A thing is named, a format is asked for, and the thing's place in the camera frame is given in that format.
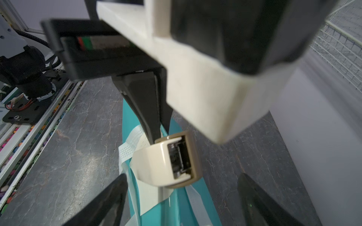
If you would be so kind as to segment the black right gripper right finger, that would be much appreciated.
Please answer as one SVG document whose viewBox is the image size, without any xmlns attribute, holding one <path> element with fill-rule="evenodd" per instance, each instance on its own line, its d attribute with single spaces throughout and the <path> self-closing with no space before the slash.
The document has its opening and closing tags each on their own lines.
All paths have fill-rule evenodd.
<svg viewBox="0 0 362 226">
<path fill-rule="evenodd" d="M 238 193 L 247 226 L 302 225 L 246 173 L 241 173 L 238 178 Z"/>
</svg>

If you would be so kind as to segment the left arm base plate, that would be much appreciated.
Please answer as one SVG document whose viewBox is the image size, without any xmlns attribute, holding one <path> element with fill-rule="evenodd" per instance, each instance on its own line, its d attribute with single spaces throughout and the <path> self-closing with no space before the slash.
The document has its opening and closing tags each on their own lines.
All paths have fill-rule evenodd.
<svg viewBox="0 0 362 226">
<path fill-rule="evenodd" d="M 3 122 L 15 124 L 30 124 L 35 125 L 48 108 L 56 100 L 68 81 L 67 72 L 65 70 L 54 69 L 47 71 L 45 77 L 55 86 L 55 91 L 49 98 L 41 101 L 35 101 L 25 108 L 29 102 L 25 97 L 22 97 L 14 106 L 14 108 L 23 108 L 22 111 L 8 111 L 4 116 L 1 116 Z"/>
</svg>

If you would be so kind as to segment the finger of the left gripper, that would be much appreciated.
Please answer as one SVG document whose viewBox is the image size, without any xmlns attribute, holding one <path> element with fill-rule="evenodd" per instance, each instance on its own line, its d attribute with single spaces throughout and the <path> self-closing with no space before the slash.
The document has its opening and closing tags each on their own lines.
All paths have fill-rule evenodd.
<svg viewBox="0 0 362 226">
<path fill-rule="evenodd" d="M 167 71 L 165 68 L 157 69 L 156 83 L 158 88 L 157 98 L 160 122 L 166 132 L 169 133 L 173 109 L 166 102 Z"/>
</svg>

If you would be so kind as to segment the teal shopping bag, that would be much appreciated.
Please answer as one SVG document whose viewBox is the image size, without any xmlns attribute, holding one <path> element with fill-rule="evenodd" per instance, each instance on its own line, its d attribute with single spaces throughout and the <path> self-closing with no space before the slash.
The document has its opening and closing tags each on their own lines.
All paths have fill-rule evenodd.
<svg viewBox="0 0 362 226">
<path fill-rule="evenodd" d="M 123 143 L 131 131 L 140 122 L 127 102 L 123 102 L 122 115 Z M 219 215 L 204 179 L 187 187 L 173 190 L 170 197 L 145 214 L 140 214 L 140 203 L 137 198 L 136 178 L 130 167 L 131 159 L 126 161 L 128 180 L 130 220 L 128 226 L 220 226 Z"/>
</svg>

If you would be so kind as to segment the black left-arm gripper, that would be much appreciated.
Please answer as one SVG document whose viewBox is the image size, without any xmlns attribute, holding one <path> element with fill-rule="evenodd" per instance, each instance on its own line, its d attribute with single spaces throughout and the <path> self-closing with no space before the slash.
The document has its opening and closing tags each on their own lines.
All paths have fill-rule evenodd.
<svg viewBox="0 0 362 226">
<path fill-rule="evenodd" d="M 85 1 L 89 19 L 41 21 L 51 50 L 70 80 L 112 76 L 150 144 L 161 138 L 160 80 L 166 70 L 143 50 L 101 21 L 97 1 Z"/>
</svg>

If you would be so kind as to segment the beige stapler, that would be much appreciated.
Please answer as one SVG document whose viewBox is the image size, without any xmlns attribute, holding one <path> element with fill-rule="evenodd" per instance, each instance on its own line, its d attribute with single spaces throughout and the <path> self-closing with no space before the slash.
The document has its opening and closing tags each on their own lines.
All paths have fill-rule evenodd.
<svg viewBox="0 0 362 226">
<path fill-rule="evenodd" d="M 180 188 L 202 178 L 202 164 L 191 132 L 157 139 L 134 152 L 130 167 L 135 177 L 155 187 Z"/>
</svg>

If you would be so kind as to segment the white lined receipt paper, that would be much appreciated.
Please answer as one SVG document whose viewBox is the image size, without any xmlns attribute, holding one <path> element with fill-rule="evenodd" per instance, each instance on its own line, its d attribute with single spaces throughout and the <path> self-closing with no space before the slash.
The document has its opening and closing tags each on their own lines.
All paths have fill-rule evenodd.
<svg viewBox="0 0 362 226">
<path fill-rule="evenodd" d="M 126 141 L 118 147 L 119 152 L 119 173 L 126 173 L 128 167 L 126 161 L 133 157 L 134 152 L 150 146 L 145 132 L 140 125 L 136 126 Z M 168 199 L 173 193 L 173 189 L 165 187 L 155 187 L 148 185 L 138 179 L 135 180 L 138 188 L 137 198 L 140 203 L 140 214 L 143 215 L 153 207 Z"/>
</svg>

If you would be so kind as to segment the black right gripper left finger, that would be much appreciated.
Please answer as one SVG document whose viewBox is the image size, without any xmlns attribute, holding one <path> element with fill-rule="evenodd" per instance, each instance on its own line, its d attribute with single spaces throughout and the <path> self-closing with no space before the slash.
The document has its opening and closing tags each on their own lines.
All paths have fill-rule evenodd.
<svg viewBox="0 0 362 226">
<path fill-rule="evenodd" d="M 64 223 L 65 226 L 120 225 L 128 183 L 126 174 L 119 175 L 81 211 Z"/>
</svg>

